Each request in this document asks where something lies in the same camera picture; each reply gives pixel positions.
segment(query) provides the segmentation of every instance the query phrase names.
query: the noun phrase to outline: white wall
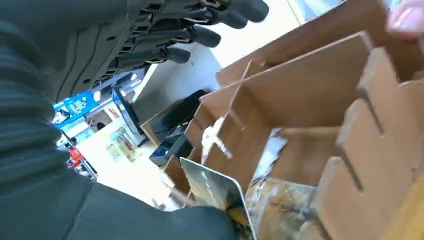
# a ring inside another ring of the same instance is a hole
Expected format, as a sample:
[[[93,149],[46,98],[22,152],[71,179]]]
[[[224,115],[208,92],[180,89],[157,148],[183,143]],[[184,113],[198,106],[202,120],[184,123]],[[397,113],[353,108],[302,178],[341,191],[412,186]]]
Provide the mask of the white wall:
[[[300,26],[287,0],[264,2],[269,6],[269,13],[260,23],[249,22],[243,29],[223,23],[209,26],[222,36],[221,43],[211,50],[223,68]]]
[[[200,45],[191,53],[190,60],[181,64],[157,92],[165,101],[173,103],[199,89],[216,91],[220,85],[215,74],[221,69],[211,50]]]
[[[139,98],[131,107],[137,115],[140,124],[146,122],[155,114],[168,107],[171,103],[166,97],[157,92],[153,92],[148,96]]]

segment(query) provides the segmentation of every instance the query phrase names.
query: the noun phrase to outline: finger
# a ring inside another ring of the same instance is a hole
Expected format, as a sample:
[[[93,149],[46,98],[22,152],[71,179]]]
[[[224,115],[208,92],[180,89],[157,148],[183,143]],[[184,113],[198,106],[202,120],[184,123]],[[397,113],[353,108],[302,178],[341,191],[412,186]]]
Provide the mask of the finger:
[[[404,0],[390,13],[387,31],[401,39],[414,39],[424,33],[424,0]]]

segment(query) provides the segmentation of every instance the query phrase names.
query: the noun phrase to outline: blue sign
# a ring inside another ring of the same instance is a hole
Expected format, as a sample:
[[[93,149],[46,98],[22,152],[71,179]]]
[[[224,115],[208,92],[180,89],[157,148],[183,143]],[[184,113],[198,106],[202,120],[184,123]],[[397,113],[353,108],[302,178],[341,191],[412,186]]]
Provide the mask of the blue sign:
[[[51,123],[61,129],[63,126],[84,116],[98,105],[90,91],[79,93],[76,96],[53,104],[55,116]]]

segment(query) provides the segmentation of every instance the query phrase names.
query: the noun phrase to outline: red object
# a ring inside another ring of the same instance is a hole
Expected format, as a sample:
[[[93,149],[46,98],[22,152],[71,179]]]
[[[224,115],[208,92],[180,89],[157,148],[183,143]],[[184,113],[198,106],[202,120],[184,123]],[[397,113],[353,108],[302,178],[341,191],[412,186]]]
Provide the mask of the red object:
[[[75,161],[72,164],[72,168],[75,168],[76,166],[78,166],[78,164],[80,164],[81,159],[83,158],[83,155],[76,148],[69,149],[69,153],[70,153],[70,157]]]

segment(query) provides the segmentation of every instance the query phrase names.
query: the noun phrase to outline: wooden organizer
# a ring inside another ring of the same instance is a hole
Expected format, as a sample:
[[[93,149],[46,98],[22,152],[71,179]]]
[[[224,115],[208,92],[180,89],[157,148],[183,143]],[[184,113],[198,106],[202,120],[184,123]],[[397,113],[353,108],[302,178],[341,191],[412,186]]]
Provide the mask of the wooden organizer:
[[[185,132],[190,159],[200,162],[204,129],[224,116],[218,137],[232,158],[214,145],[205,165],[246,191],[283,127],[270,177],[316,187],[298,239],[387,235],[424,165],[424,80],[411,80],[424,57],[386,34],[386,16],[378,0],[347,0],[223,69],[226,87],[201,98]]]

